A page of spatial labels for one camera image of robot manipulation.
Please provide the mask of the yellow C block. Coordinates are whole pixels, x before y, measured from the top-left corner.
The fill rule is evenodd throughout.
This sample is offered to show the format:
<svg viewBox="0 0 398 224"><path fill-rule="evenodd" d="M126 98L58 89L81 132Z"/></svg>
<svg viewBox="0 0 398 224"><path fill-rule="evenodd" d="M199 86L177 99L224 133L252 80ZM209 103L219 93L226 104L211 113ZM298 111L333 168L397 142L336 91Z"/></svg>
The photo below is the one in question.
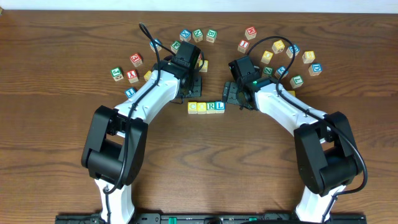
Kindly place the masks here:
<svg viewBox="0 0 398 224"><path fill-rule="evenodd" d="M188 102L188 114L197 114L197 102Z"/></svg>

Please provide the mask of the blue L block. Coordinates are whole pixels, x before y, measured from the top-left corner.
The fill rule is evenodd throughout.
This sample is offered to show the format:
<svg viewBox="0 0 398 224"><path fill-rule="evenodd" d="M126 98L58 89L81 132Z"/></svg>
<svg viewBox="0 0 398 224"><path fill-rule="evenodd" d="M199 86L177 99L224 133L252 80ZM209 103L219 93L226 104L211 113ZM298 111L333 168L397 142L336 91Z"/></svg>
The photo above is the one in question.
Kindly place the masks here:
<svg viewBox="0 0 398 224"><path fill-rule="evenodd" d="M224 113L225 112L225 104L222 101L215 102L215 112L216 113Z"/></svg>

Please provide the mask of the green R block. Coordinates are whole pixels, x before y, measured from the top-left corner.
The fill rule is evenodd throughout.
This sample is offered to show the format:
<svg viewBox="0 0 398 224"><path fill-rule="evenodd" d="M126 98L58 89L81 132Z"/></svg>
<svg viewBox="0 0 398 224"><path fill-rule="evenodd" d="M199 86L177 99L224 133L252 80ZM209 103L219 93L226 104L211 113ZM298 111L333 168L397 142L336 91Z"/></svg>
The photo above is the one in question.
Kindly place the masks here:
<svg viewBox="0 0 398 224"><path fill-rule="evenodd" d="M207 102L206 103L206 114L216 113L215 102Z"/></svg>

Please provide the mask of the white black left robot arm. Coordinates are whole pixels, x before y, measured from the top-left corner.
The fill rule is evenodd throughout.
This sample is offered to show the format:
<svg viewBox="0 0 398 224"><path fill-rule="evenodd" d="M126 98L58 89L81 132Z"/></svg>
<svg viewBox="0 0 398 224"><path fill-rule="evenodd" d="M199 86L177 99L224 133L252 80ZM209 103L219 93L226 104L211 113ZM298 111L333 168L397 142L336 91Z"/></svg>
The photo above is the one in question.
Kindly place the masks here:
<svg viewBox="0 0 398 224"><path fill-rule="evenodd" d="M157 113L176 97L201 95L196 67L204 53L182 42L176 54L158 61L149 80L128 100L94 113L81 164L101 194L101 223L129 223L135 212L132 183L144 160L147 132Z"/></svg>

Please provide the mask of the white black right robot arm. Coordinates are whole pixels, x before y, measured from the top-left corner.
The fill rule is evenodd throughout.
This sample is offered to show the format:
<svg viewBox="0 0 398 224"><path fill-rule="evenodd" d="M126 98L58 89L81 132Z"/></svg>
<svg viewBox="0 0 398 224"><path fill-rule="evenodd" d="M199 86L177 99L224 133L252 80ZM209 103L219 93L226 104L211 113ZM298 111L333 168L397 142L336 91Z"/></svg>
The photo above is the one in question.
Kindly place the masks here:
<svg viewBox="0 0 398 224"><path fill-rule="evenodd" d="M294 137L298 172L305 185L295 219L340 223L331 214L332 206L357 175L366 173L347 117L306 105L275 78L261 77L248 56L228 67L234 80L225 84L223 101L270 116Z"/></svg>

